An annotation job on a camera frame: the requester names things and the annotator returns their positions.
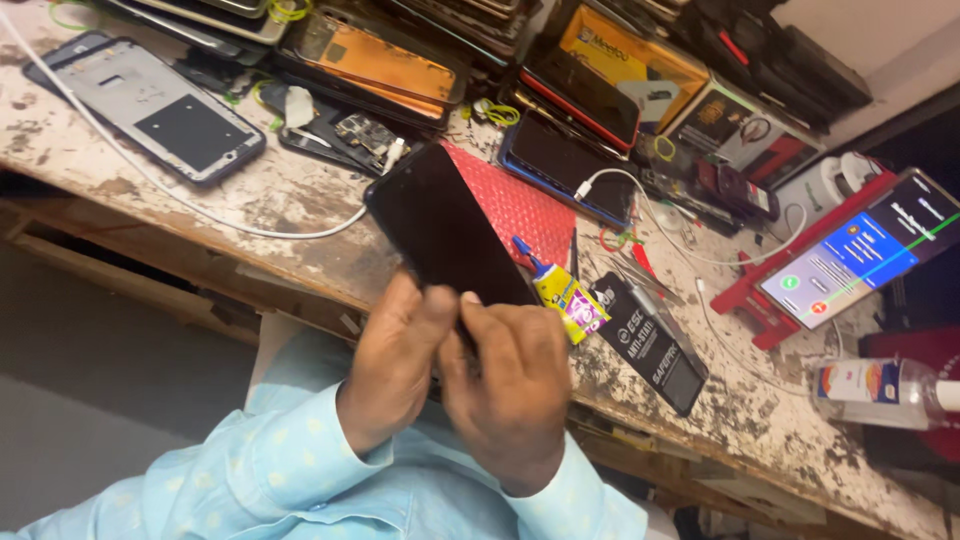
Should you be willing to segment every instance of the floor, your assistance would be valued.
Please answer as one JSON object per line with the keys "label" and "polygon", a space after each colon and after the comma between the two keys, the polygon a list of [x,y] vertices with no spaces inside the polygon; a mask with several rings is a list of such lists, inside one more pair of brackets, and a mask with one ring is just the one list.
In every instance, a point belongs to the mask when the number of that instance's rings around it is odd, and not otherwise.
{"label": "floor", "polygon": [[202,442],[255,355],[0,243],[0,531]]}

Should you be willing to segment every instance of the red phone case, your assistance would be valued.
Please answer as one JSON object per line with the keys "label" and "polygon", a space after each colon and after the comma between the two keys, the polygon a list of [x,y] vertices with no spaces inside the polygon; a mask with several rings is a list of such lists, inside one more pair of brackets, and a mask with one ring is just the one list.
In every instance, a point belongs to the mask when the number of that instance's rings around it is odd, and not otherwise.
{"label": "red phone case", "polygon": [[564,111],[569,113],[571,116],[576,118],[578,121],[582,122],[584,125],[591,128],[596,134],[600,135],[601,137],[603,137],[604,140],[609,142],[609,144],[613,148],[616,148],[621,152],[627,152],[631,148],[633,148],[634,145],[636,145],[636,132],[640,128],[639,115],[636,117],[636,125],[634,126],[634,138],[630,139],[630,141],[628,142],[610,133],[610,131],[608,131],[607,128],[604,128],[600,124],[596,123],[592,118],[587,116],[582,110],[578,109],[575,105],[566,101],[564,98],[560,97],[559,95],[554,93],[552,90],[550,90],[550,88],[547,88],[546,86],[541,84],[540,81],[538,81],[532,75],[530,75],[530,73],[526,70],[526,68],[523,68],[520,70],[520,80],[524,84],[528,85],[530,88],[532,88],[533,90],[535,90],[536,92],[538,92],[539,94],[541,94],[542,96],[550,100],[557,107],[563,109]]}

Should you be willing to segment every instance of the shirt cuff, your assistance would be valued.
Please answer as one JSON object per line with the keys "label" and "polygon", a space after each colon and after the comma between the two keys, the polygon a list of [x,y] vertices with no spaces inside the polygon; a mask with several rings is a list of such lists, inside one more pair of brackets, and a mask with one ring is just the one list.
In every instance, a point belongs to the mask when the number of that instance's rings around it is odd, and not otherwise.
{"label": "shirt cuff", "polygon": [[593,538],[603,517],[604,484],[570,433],[564,459],[536,495],[504,498],[534,538]]}
{"label": "shirt cuff", "polygon": [[361,460],[337,416],[334,384],[277,416],[253,440],[256,482],[277,505],[307,509],[350,489],[394,462],[393,437]]}

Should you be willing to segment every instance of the yellow glue tube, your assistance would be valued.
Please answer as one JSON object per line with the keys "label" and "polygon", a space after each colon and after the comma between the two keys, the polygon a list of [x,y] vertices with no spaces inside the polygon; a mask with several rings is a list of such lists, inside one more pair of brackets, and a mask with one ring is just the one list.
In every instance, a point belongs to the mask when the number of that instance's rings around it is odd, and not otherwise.
{"label": "yellow glue tube", "polygon": [[611,319],[610,315],[593,300],[590,293],[584,290],[579,282],[573,279],[555,263],[543,264],[530,252],[519,236],[514,236],[514,245],[521,255],[530,258],[537,270],[534,276],[534,287],[540,294],[540,299],[547,307],[556,309],[564,320],[566,335],[574,345],[583,341],[588,335],[597,331]]}

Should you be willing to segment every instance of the hand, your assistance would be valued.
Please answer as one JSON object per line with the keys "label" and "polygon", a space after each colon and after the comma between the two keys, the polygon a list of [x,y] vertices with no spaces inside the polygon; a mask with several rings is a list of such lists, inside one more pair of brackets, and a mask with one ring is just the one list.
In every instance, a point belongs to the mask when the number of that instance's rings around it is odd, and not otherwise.
{"label": "hand", "polygon": [[369,452],[420,414],[434,353],[456,316],[457,295],[449,287],[431,286],[421,294],[410,274],[394,275],[337,396],[337,416],[355,454]]}
{"label": "hand", "polygon": [[444,408],[468,450],[513,497],[546,487],[564,458],[570,398],[566,333],[546,307],[483,307],[468,292],[460,316],[477,344],[482,375],[468,374],[451,332],[440,348]]}

